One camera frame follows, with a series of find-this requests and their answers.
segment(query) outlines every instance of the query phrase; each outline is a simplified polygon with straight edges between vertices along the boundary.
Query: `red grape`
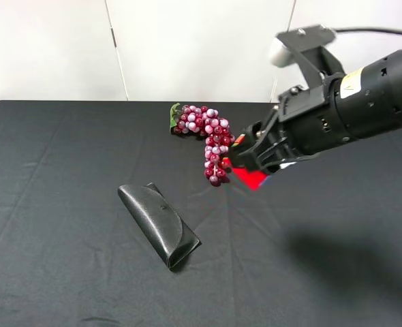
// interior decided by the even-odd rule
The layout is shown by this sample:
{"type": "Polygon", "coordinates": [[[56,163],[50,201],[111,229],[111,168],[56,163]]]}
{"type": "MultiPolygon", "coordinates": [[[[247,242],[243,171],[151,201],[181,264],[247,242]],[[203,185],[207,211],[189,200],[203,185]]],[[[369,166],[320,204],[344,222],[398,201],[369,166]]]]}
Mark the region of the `red grape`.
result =
{"type": "Polygon", "coordinates": [[[228,136],[222,138],[222,145],[229,146],[231,144],[231,139],[228,136]]]}
{"type": "Polygon", "coordinates": [[[215,141],[213,140],[213,138],[211,136],[209,136],[208,138],[206,138],[206,144],[209,146],[214,146],[215,141]]]}
{"type": "Polygon", "coordinates": [[[204,124],[204,121],[202,121],[201,118],[197,118],[197,119],[195,119],[195,124],[196,124],[198,127],[202,127],[203,124],[204,124]]]}
{"type": "Polygon", "coordinates": [[[220,142],[221,142],[221,139],[222,139],[222,136],[219,136],[219,135],[214,135],[214,136],[213,136],[213,141],[214,141],[215,143],[220,143],[220,142]]]}
{"type": "Polygon", "coordinates": [[[204,175],[205,175],[205,177],[207,177],[207,178],[212,177],[213,174],[214,174],[213,169],[207,168],[207,169],[204,171],[204,175]]]}
{"type": "Polygon", "coordinates": [[[214,155],[214,154],[210,154],[210,161],[214,162],[215,164],[217,164],[219,162],[219,156],[214,155]]]}
{"type": "Polygon", "coordinates": [[[223,129],[222,129],[221,126],[216,126],[216,127],[215,127],[215,134],[221,135],[221,134],[222,134],[222,131],[223,131],[223,129]]]}

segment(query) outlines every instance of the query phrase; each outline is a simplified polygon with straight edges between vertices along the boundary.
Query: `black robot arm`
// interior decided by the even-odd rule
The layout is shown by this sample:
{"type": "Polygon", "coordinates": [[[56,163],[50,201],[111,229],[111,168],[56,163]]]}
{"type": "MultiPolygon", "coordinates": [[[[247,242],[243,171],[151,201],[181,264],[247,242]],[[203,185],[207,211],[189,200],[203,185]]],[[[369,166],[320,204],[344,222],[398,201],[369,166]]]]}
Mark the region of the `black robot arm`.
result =
{"type": "Polygon", "coordinates": [[[325,45],[335,32],[322,26],[280,33],[308,89],[292,87],[263,120],[230,148],[234,167],[273,174],[318,153],[402,128],[402,50],[345,75],[325,45]]]}

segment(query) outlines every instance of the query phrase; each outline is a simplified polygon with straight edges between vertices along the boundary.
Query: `table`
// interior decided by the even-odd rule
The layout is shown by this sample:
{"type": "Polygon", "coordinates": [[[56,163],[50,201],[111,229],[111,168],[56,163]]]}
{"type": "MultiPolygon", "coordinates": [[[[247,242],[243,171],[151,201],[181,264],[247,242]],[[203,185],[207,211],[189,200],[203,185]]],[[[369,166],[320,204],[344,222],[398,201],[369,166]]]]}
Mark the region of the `table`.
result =
{"type": "Polygon", "coordinates": [[[0,326],[402,326],[402,130],[214,188],[171,105],[0,102],[0,326]],[[117,195],[149,182],[202,241],[176,272],[117,195]]]}

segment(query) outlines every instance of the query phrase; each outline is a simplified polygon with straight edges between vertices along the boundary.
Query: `grape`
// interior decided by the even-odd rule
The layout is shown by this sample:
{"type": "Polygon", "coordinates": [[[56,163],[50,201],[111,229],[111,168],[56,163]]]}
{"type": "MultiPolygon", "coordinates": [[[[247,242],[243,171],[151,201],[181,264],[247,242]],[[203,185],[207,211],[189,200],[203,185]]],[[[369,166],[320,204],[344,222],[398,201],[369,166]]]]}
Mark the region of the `grape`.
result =
{"type": "Polygon", "coordinates": [[[219,186],[219,178],[217,178],[215,175],[210,176],[208,179],[210,181],[210,184],[213,186],[219,186]]]}
{"type": "Polygon", "coordinates": [[[222,129],[221,126],[216,126],[216,127],[215,127],[215,134],[216,134],[216,135],[221,135],[221,134],[222,134],[222,131],[223,131],[223,129],[222,129]]]}
{"type": "Polygon", "coordinates": [[[214,146],[215,141],[213,140],[213,138],[211,136],[209,136],[208,138],[206,138],[206,144],[209,146],[214,146]]]}
{"type": "Polygon", "coordinates": [[[228,127],[228,120],[226,120],[226,119],[221,119],[221,127],[223,127],[223,128],[228,127]]]}
{"type": "Polygon", "coordinates": [[[207,117],[212,118],[215,116],[215,111],[213,109],[207,110],[207,117]]]}
{"type": "Polygon", "coordinates": [[[210,158],[211,162],[213,162],[215,164],[217,164],[219,162],[219,156],[218,155],[212,154],[211,151],[210,151],[209,155],[210,155],[209,158],[210,158]]]}
{"type": "Polygon", "coordinates": [[[212,127],[216,127],[216,126],[219,125],[219,121],[218,121],[216,118],[214,118],[214,119],[212,119],[212,122],[211,122],[210,125],[211,125],[212,127]]]}
{"type": "Polygon", "coordinates": [[[215,147],[212,149],[212,152],[213,152],[214,154],[216,154],[216,155],[220,155],[220,154],[221,154],[221,149],[220,149],[219,147],[215,146],[215,147]]]}
{"type": "Polygon", "coordinates": [[[231,144],[231,139],[228,136],[222,138],[222,145],[229,146],[231,144]]]}
{"type": "Polygon", "coordinates": [[[197,118],[197,119],[195,119],[195,124],[196,124],[198,127],[202,127],[203,124],[204,124],[204,121],[203,121],[201,118],[197,118]]]}
{"type": "Polygon", "coordinates": [[[213,174],[214,174],[213,169],[207,168],[207,169],[204,171],[204,175],[205,175],[205,177],[207,177],[207,178],[212,177],[213,174]]]}
{"type": "Polygon", "coordinates": [[[218,168],[216,170],[216,176],[219,178],[223,178],[226,176],[226,171],[224,169],[218,168]]]}
{"type": "Polygon", "coordinates": [[[215,143],[221,143],[221,139],[222,139],[222,137],[221,136],[219,136],[219,135],[214,135],[213,136],[213,141],[215,142],[215,143]]]}
{"type": "Polygon", "coordinates": [[[210,125],[207,125],[204,130],[206,131],[207,134],[212,134],[213,133],[213,127],[210,125]]]}

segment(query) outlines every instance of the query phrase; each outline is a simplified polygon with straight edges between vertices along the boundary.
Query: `plastic grapes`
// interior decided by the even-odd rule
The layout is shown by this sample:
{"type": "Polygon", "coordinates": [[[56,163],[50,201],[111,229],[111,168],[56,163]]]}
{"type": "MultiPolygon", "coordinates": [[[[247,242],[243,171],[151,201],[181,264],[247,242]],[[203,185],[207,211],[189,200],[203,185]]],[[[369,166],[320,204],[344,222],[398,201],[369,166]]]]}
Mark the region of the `plastic grapes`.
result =
{"type": "Polygon", "coordinates": [[[226,181],[226,169],[229,167],[223,161],[228,154],[228,147],[236,140],[230,133],[227,119],[219,116],[218,110],[206,106],[183,106],[181,115],[174,118],[175,134],[195,133],[206,137],[204,148],[204,175],[213,186],[220,186],[226,181]]]}

